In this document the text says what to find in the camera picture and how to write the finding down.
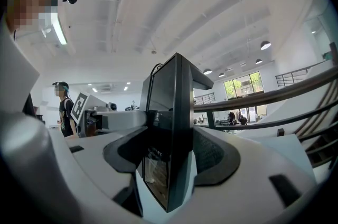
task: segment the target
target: person wearing headset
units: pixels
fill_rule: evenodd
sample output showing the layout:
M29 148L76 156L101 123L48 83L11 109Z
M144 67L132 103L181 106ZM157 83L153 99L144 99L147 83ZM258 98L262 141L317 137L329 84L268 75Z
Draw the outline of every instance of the person wearing headset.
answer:
M71 116L74 103L70 99L68 92L69 86L66 82L58 82L55 85L55 95L60 98L59 112L62 134L67 138L76 138L79 136L76 133L75 122Z

